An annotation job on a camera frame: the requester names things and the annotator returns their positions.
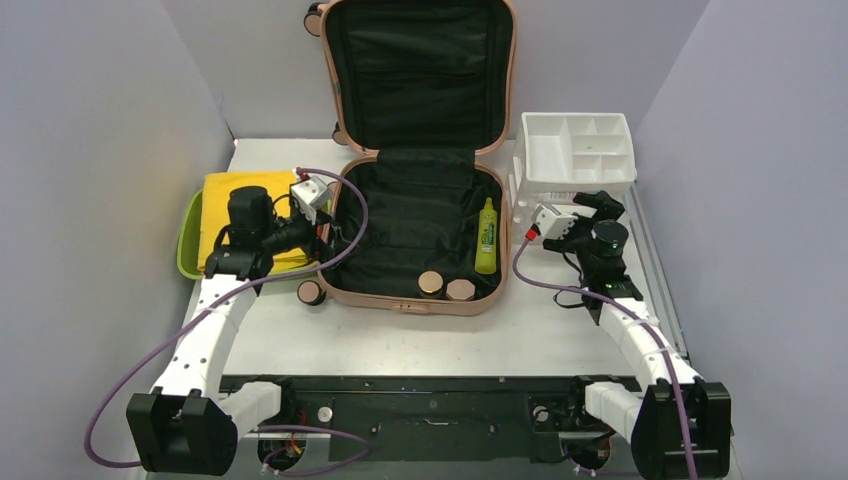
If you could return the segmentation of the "white plastic drawer organizer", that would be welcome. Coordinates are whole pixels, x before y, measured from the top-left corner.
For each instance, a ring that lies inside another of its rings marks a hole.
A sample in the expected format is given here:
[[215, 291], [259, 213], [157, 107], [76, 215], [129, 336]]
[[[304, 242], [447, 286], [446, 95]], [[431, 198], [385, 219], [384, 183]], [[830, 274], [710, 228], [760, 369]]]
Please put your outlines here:
[[529, 226], [540, 203], [560, 207], [600, 190], [619, 199], [636, 179], [624, 114], [524, 112], [508, 174], [513, 231]]

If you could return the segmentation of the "yellow box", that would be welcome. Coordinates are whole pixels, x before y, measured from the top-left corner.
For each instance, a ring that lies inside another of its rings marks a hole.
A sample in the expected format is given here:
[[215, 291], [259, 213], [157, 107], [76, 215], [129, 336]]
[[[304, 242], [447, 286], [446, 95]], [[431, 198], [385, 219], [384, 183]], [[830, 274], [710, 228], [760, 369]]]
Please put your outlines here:
[[201, 274], [255, 279], [305, 268], [288, 243], [289, 187], [309, 177], [288, 172], [210, 174], [201, 192], [197, 263]]

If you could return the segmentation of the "small green bottle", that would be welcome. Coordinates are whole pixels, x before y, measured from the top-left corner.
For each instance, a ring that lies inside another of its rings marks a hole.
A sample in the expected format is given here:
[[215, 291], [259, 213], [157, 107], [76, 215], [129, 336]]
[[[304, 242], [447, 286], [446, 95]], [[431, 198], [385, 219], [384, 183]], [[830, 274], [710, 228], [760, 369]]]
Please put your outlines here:
[[481, 275], [494, 274], [498, 263], [498, 214], [491, 197], [486, 198], [479, 212], [476, 240], [474, 270]]

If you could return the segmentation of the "green plastic tray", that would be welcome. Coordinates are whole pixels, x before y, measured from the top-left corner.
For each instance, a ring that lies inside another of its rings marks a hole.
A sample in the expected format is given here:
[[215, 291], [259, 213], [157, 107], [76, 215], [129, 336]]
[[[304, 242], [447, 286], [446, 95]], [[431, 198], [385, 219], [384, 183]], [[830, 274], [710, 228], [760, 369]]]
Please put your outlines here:
[[197, 255], [199, 246], [199, 220], [201, 210], [201, 192], [198, 192], [190, 202], [180, 232], [176, 261], [178, 270], [190, 279], [204, 277], [198, 269]]

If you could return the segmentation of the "octagonal pink jar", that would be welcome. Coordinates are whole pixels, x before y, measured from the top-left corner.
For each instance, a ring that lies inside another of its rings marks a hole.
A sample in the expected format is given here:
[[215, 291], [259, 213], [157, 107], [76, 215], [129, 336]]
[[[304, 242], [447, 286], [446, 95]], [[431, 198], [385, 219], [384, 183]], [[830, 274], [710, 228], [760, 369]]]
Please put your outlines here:
[[476, 287], [467, 279], [455, 279], [445, 287], [445, 296], [451, 301], [471, 301], [475, 298]]

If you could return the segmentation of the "pink hard-shell suitcase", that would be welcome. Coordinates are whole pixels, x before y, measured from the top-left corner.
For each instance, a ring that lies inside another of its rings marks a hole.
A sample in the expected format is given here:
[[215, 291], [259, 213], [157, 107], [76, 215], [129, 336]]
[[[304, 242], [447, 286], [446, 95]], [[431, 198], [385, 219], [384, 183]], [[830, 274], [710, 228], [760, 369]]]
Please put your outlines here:
[[[332, 226], [342, 259], [319, 281], [336, 301], [473, 316], [504, 291], [510, 203], [483, 162], [509, 131], [517, 22], [507, 1], [332, 1], [319, 15], [340, 134], [356, 158], [341, 171]], [[474, 270], [478, 215], [498, 214], [497, 270]], [[440, 273], [440, 298], [418, 277]], [[471, 301], [446, 285], [467, 279]]]

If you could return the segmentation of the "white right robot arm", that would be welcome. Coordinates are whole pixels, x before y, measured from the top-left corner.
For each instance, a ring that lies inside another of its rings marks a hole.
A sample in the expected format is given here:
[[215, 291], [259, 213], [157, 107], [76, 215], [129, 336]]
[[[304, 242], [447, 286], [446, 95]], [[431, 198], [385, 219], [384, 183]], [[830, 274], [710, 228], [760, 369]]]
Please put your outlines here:
[[623, 258], [629, 239], [620, 222], [624, 206], [604, 191], [577, 193], [589, 216], [542, 203], [532, 230], [545, 250], [579, 270], [578, 293], [597, 326], [633, 368], [642, 392], [613, 381], [591, 382], [564, 400], [566, 418], [578, 427], [596, 420], [629, 444], [645, 479], [719, 479], [731, 467], [731, 396], [703, 378], [651, 317]]

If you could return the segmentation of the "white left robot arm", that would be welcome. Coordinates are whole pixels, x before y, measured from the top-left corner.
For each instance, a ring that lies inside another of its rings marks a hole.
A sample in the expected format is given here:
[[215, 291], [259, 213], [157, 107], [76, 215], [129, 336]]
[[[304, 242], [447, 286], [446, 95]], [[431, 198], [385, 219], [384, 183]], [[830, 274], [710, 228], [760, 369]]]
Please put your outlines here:
[[178, 335], [174, 356], [151, 390], [131, 397], [126, 417], [144, 470], [221, 476], [238, 443], [263, 421], [291, 427], [298, 402], [273, 382], [249, 382], [219, 397], [223, 369], [241, 323], [255, 303], [277, 254], [302, 250], [311, 261], [328, 256], [321, 226], [331, 222], [330, 188], [319, 179], [290, 186], [289, 210], [261, 186], [232, 190], [227, 223], [204, 266], [193, 320]]

